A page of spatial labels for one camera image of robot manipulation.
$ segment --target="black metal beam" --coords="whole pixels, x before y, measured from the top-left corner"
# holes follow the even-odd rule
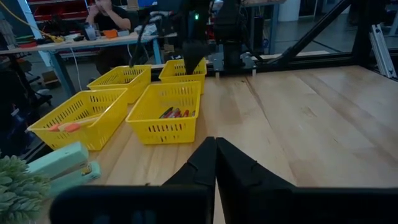
[[[352,0],[340,1],[330,12],[320,19],[295,45],[288,48],[280,57],[269,61],[275,66],[284,66],[297,56],[314,38],[330,25],[350,4]]]
[[[369,38],[371,26],[382,21],[386,0],[354,0],[359,6],[359,23],[353,45],[354,60],[358,65],[367,66],[370,63],[372,45]]]

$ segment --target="workbench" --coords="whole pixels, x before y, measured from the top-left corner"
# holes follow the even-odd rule
[[[102,170],[90,184],[161,185],[219,136],[297,186],[396,187],[397,95],[398,83],[358,66],[208,77],[193,144],[145,146],[122,123],[90,153]]]
[[[66,40],[62,43],[51,43],[51,44],[42,44],[38,45],[37,47],[30,47],[30,48],[15,48],[12,50],[0,50],[0,55],[7,55],[7,54],[17,54],[22,52],[48,52],[50,55],[50,60],[52,67],[55,73],[60,80],[62,87],[67,94],[67,97],[72,97],[75,93],[75,87],[70,80],[68,71],[65,67],[63,59],[58,54],[60,50],[78,50],[78,49],[92,49],[92,48],[100,48],[100,47],[110,47],[110,46],[118,46],[118,45],[127,45],[127,44],[136,44],[138,41],[138,34],[135,32],[131,33],[128,36],[124,37],[117,37],[113,39],[108,39],[105,37],[98,38],[97,40],[82,40],[79,42],[75,42],[73,40]],[[155,62],[162,63],[162,59],[160,56],[160,49],[159,43],[157,41],[157,36],[143,36],[141,42],[148,43],[152,41],[154,54],[155,54]]]

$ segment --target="cable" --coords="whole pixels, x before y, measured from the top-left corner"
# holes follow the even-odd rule
[[[129,52],[130,60],[131,60],[132,56],[131,56],[131,53],[130,53],[130,44],[127,44],[127,52]]]
[[[16,16],[13,12],[11,12],[11,10],[0,0],[0,5],[10,14],[12,15],[14,18],[16,18],[18,21],[20,21],[21,23],[30,26],[31,28],[39,31],[42,35],[49,37],[50,39],[52,39],[55,43],[61,43],[64,41],[63,37],[56,37],[54,35],[50,35],[47,34],[41,30],[39,30],[38,28],[31,26],[29,23],[25,22],[23,19],[21,19],[20,17]]]
[[[162,17],[162,20],[165,18],[165,15],[163,15],[162,13],[153,13],[153,15],[149,15],[149,16],[145,19],[145,21],[144,21],[144,23],[143,23],[143,25],[142,25],[142,27],[141,27],[141,30],[139,31],[139,34],[138,34],[138,40],[137,40],[137,43],[136,43],[136,49],[134,50],[134,53],[133,53],[133,55],[132,55],[132,57],[130,58],[130,61],[129,61],[129,66],[130,66],[130,68],[132,68],[133,66],[135,66],[136,58],[137,58],[137,54],[138,54],[138,48],[141,46],[141,39],[142,39],[142,35],[143,35],[143,33],[144,33],[144,30],[145,30],[145,27],[146,27],[148,24],[151,24],[151,22],[149,22],[149,21],[150,21],[150,19],[151,19],[152,17],[155,17],[155,16],[161,16],[161,17]]]
[[[70,51],[72,52],[73,58],[75,59],[75,65],[76,65],[76,71],[77,71],[77,79],[79,81],[80,91],[83,91],[83,88],[81,87],[80,72],[79,72],[79,66],[77,65],[76,55],[75,55],[75,53],[74,53],[72,48],[70,48]]]

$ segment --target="orange marker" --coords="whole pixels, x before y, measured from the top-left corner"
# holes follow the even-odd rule
[[[90,124],[93,124],[97,119],[98,119],[99,115],[94,115],[94,116],[90,116],[87,118],[83,118],[81,120],[78,121],[72,121],[69,123],[65,123],[65,124],[55,124],[53,125],[51,128],[49,128],[49,131],[66,131],[66,132],[74,132],[79,130],[82,126],[87,126]]]

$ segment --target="black cable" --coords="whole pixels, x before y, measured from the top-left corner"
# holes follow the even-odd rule
[[[150,19],[152,18],[152,17],[155,17],[155,16],[161,16],[162,17],[162,20],[165,18],[165,15],[163,15],[162,13],[154,13],[153,15],[149,15],[146,19],[145,19],[145,21],[144,21],[144,23],[143,23],[143,25],[142,25],[142,27],[141,27],[141,30],[140,30],[140,32],[139,32],[139,34],[138,34],[138,40],[137,40],[137,43],[136,43],[136,49],[134,50],[134,53],[133,53],[133,55],[132,55],[132,57],[130,58],[130,61],[129,61],[129,66],[130,66],[130,68],[132,68],[133,66],[135,66],[135,64],[136,64],[136,57],[137,57],[137,54],[138,54],[138,48],[139,47],[144,47],[144,45],[143,44],[141,44],[141,39],[142,39],[142,35],[143,35],[143,33],[144,33],[144,30],[145,30],[145,27],[148,25],[148,24],[152,24],[152,22],[149,22],[150,21]]]
[[[210,9],[209,9],[209,15],[211,15],[211,12],[213,11],[213,6],[214,6],[214,2],[215,2],[216,0],[213,0],[212,2],[211,2],[211,6],[210,6]]]

